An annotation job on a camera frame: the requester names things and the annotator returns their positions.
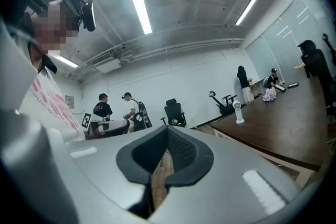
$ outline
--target glass wall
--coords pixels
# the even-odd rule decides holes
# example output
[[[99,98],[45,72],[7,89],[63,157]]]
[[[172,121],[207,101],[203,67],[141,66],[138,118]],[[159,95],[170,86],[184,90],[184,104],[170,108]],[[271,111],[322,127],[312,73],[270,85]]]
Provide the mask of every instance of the glass wall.
[[[270,75],[272,67],[278,68],[279,75],[287,84],[306,77],[301,63],[298,45],[307,39],[321,49],[331,74],[336,74],[329,48],[322,40],[327,34],[333,47],[336,33],[333,24],[335,12],[329,0],[294,0],[285,12],[246,51],[251,57],[260,78]]]
[[[279,69],[272,51],[269,49],[262,36],[258,37],[253,42],[253,45],[248,46],[246,51],[257,70],[259,78],[262,79],[269,76],[272,68]]]

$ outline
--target headset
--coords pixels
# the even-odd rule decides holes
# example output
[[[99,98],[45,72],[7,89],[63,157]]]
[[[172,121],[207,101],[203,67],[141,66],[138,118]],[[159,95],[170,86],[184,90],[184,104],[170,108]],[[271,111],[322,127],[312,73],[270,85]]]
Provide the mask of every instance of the headset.
[[[2,14],[6,23],[11,26],[17,26],[22,19],[25,11],[29,7],[40,17],[44,17],[48,12],[48,5],[50,1],[54,0],[5,0],[10,8],[5,10]],[[96,28],[96,21],[94,19],[93,1],[88,0],[63,0],[64,3],[74,13],[74,30],[79,30],[81,22],[83,22],[84,29],[94,31]]]

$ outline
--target woman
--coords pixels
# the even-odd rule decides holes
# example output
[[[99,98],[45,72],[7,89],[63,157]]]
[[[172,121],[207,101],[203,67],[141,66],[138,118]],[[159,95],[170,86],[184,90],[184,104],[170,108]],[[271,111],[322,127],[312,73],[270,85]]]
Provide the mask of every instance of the woman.
[[[254,101],[254,96],[251,92],[251,88],[250,88],[250,84],[249,84],[249,82],[251,80],[247,79],[244,67],[242,67],[242,66],[238,67],[237,77],[239,79],[241,88],[243,90],[243,96],[244,96],[245,104],[250,104],[251,102]]]

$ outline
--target wooden floor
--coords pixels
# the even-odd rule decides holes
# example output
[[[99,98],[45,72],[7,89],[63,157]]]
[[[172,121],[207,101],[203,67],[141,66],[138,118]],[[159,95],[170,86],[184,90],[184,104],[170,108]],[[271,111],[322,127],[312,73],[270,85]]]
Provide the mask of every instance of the wooden floor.
[[[170,153],[166,151],[152,174],[152,195],[154,210],[163,202],[167,196],[167,190],[164,187],[166,178],[174,173],[173,160]]]
[[[202,127],[199,127],[197,131],[215,135],[215,130],[210,125],[204,125]],[[328,124],[328,140],[333,139],[336,137],[336,121],[329,122]],[[308,180],[305,187],[309,186],[311,183],[316,182],[318,180],[322,180],[326,172],[328,171],[328,168],[333,160],[334,153],[336,151],[336,142],[333,143],[332,147],[330,148],[330,144],[326,145],[325,151],[324,151],[324,157],[323,162],[320,170],[316,173],[314,173]],[[275,166],[278,166],[279,169],[284,171],[289,177],[291,177],[294,181],[297,179],[299,173],[293,169],[290,169],[285,166],[279,166],[279,164],[272,162]]]

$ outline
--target desk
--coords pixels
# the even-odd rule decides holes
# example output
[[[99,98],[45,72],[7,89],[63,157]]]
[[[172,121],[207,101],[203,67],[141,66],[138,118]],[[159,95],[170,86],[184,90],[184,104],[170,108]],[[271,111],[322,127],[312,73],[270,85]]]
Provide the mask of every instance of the desk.
[[[262,98],[242,109],[245,123],[236,115],[211,125],[217,136],[242,143],[259,155],[299,171],[303,187],[318,171],[327,140],[327,115],[317,77],[303,79],[299,87],[278,92],[276,100]]]

